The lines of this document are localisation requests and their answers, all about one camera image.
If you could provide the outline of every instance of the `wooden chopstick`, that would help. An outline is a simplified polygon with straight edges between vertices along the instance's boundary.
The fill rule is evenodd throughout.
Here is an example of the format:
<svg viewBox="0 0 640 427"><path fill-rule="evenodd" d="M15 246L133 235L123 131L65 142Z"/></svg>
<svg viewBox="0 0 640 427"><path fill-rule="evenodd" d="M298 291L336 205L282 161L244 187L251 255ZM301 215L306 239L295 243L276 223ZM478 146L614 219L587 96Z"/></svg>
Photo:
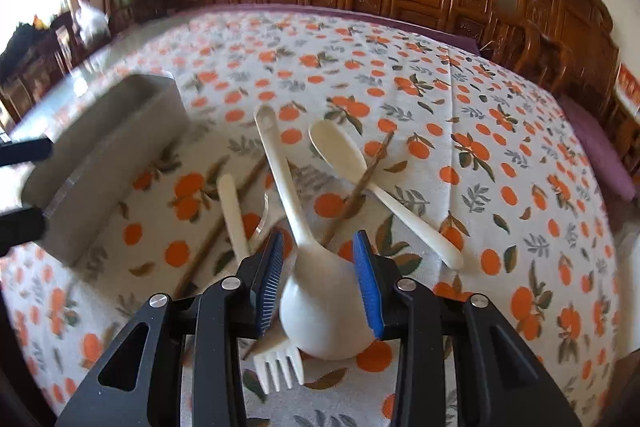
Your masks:
<svg viewBox="0 0 640 427"><path fill-rule="evenodd" d="M258 176L260 175L260 171L262 171L262 169L264 169L266 165L267 165L267 156L262 155L262 157L260 158L260 161L258 161L258 163L251 170L251 172L249 172L247 177L242 182L242 185L240 185L240 187L238 188L238 199L240 201L244 199L245 195L249 192L249 189L258 179ZM216 221L213 228L209 231L209 234L207 235L207 238L205 239L204 243L198 249L198 252L196 253L196 255L193 256L193 260L191 261L191 264L189 265L187 270L184 272L184 274L180 278L180 281L178 282L177 286L175 287L174 293L172 294L172 298L181 299L187 296L185 295L185 292L189 283L193 279L193 276L197 272L198 268L200 268L200 265L202 265L204 260L209 255L211 248L213 247L214 243L218 240L223 230L225 230L225 228L226 228L225 218L224 216L222 216L222 214L220 214L220 217Z"/></svg>
<svg viewBox="0 0 640 427"><path fill-rule="evenodd" d="M351 194L349 195L349 197L345 201L344 206L342 207L342 211L340 212L340 214L334 217L331 223L329 223L329 227L327 227L326 231L322 235L322 240L320 241L320 244L323 247L326 247L331 242L331 240L334 238L335 233L340 228L340 225L345 220L346 216L348 216L349 213L353 212L356 204L358 203L358 197L366 187L367 183L369 183L369 180L373 176L373 172L376 170L376 167L380 163L380 160L382 160L383 156L385 155L386 147L389 145L389 142L391 142L391 139L393 137L394 137L393 131L390 131L385 136L384 141L382 142L380 147L378 147L378 151L376 152L376 155L373 156L373 161L371 165L367 167L367 170L364 171L364 174L362 175L362 177L360 178L356 186L353 187Z"/></svg>

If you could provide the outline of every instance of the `pink cushion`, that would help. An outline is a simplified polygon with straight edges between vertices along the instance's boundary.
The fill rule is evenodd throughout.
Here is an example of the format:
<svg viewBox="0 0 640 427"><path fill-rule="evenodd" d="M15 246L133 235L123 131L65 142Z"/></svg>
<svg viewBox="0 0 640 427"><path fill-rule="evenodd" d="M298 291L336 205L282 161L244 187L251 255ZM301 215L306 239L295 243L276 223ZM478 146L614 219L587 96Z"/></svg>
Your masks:
<svg viewBox="0 0 640 427"><path fill-rule="evenodd" d="M633 179L626 172L618 152L598 121L585 108L565 95L560 97L558 105L574 128L575 136L580 140L598 181L607 185L623 200L631 201L636 195Z"/></svg>

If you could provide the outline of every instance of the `white plastic bag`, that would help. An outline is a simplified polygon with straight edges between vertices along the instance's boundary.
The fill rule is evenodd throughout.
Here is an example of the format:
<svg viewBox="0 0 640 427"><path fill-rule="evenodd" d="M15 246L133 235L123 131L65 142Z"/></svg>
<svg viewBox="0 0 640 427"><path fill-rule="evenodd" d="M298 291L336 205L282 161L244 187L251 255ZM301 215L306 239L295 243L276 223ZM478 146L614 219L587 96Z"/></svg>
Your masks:
<svg viewBox="0 0 640 427"><path fill-rule="evenodd" d="M109 36L109 18L87 0L78 0L79 9L76 11L76 23L80 28L80 38L85 46L90 46L102 36Z"/></svg>

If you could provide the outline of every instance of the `floral tablecloth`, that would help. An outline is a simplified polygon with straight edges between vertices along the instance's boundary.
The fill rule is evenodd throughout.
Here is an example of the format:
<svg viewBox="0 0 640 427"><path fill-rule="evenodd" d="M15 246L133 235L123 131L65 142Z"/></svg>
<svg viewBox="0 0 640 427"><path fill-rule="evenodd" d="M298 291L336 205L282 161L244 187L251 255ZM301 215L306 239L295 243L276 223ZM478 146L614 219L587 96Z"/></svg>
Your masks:
<svg viewBox="0 0 640 427"><path fill-rule="evenodd" d="M583 423L597 418L615 350L616 264L593 172L549 93L482 58L385 26L284 12L205 13L126 57L47 120L47 134L58 134L133 70L175 76L193 117L189 132L132 182L74 269L35 245L15 248L1 264L24 356L57 413L141 303L175 287L220 215L214 173L232 172L240 182L262 154L252 115L268 102L290 161L327 173L306 132L315 119L341 124L367 156L396 130L376 181L458 247L464 269L444 266L371 195L330 248L350 259L350 237L364 228L379 254L438 295L485 293ZM2 169L4 203L16 201L25 172ZM248 233L269 183L264 172L242 204ZM334 180L306 198L318 236L350 188ZM229 258L223 238L196 285ZM453 356L445 343L453 425ZM375 342L353 360L306 357L305 386L268 396L251 363L242 363L251 425L386 426L397 355L398 344ZM184 425L190 388L187 362Z"/></svg>

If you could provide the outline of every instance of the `white plastic spoon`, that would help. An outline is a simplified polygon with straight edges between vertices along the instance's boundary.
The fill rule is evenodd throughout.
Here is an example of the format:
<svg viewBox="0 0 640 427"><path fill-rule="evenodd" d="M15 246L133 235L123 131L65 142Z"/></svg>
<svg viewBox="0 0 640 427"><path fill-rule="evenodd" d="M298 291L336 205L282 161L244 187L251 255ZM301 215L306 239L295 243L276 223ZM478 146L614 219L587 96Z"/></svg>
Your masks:
<svg viewBox="0 0 640 427"><path fill-rule="evenodd" d="M358 183L363 172L367 169L367 161L356 143L341 127L329 120L318 120L309 128L309 136L324 161L331 165L340 178L353 184ZM374 182L369 182L367 189L373 192L391 212L396 214L406 226L429 245L449 268L462 269L464 263L460 250L445 237Z"/></svg>
<svg viewBox="0 0 640 427"><path fill-rule="evenodd" d="M296 263L280 300L282 327L297 347L313 357L354 357L374 339L353 263L315 240L293 185L273 109L258 107L255 123L298 245Z"/></svg>
<svg viewBox="0 0 640 427"><path fill-rule="evenodd" d="M240 210L238 192L236 191L236 183L231 174L223 174L218 178L216 185L222 214L225 216L226 231L229 234L229 240L231 240L231 248L234 250L236 262L240 266L242 260L245 257L249 257L252 252L249 251L249 246L244 236L244 225L242 224L242 212Z"/></svg>

